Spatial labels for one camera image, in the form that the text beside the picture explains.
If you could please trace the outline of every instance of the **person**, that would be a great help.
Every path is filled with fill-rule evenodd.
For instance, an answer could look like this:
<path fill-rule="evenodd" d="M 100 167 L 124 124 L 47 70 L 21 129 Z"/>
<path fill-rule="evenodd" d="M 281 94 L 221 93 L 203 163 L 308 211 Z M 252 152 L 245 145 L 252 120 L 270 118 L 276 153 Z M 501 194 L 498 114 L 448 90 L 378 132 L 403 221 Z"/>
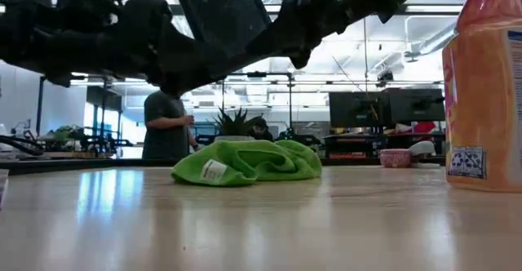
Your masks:
<path fill-rule="evenodd" d="M 189 155 L 189 145 L 199 149 L 189 129 L 194 117 L 186 114 L 179 97 L 156 91 L 145 100 L 144 113 L 147 134 L 142 158 L 181 159 Z"/>
<path fill-rule="evenodd" d="M 267 121 L 263 118 L 257 118 L 252 128 L 249 129 L 248 135 L 256 140 L 274 141 L 272 133 L 268 131 Z"/>

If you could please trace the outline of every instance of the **green microfiber cloth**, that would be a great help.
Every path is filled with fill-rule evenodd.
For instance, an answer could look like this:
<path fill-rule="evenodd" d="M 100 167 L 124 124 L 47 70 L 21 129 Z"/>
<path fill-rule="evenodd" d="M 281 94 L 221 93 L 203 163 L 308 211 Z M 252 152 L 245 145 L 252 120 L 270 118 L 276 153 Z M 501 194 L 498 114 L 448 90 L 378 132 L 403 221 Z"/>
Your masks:
<path fill-rule="evenodd" d="M 317 154 L 292 140 L 218 141 L 181 160 L 172 177 L 191 184 L 244 186 L 317 178 L 321 169 Z"/>

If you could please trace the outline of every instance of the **table surface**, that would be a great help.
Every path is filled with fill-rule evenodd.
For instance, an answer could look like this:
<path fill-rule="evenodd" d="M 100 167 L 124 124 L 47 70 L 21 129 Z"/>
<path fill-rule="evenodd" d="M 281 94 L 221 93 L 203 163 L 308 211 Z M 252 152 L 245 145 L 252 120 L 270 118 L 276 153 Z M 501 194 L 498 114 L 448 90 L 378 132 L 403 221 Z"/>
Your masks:
<path fill-rule="evenodd" d="M 520 270 L 522 195 L 442 169 L 328 167 L 217 189 L 168 169 L 10 177 L 0 270 Z"/>

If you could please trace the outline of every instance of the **orange juice bottle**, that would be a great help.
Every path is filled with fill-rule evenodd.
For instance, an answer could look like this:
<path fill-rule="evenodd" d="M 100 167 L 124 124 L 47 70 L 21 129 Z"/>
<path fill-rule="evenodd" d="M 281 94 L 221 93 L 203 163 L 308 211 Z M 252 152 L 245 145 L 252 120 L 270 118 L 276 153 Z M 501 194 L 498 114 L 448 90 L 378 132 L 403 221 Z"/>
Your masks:
<path fill-rule="evenodd" d="M 467 0 L 443 50 L 455 187 L 522 192 L 522 0 Z"/>

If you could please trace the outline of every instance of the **computer monitor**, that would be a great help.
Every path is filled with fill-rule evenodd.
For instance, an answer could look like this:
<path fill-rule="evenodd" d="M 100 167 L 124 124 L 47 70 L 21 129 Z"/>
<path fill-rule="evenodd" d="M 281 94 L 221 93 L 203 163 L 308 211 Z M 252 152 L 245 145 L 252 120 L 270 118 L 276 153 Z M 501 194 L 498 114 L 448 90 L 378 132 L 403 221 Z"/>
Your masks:
<path fill-rule="evenodd" d="M 394 123 L 444 121 L 444 97 L 441 89 L 387 89 L 390 114 Z"/>
<path fill-rule="evenodd" d="M 389 102 L 380 92 L 330 92 L 330 125 L 334 128 L 381 127 L 388 123 Z"/>

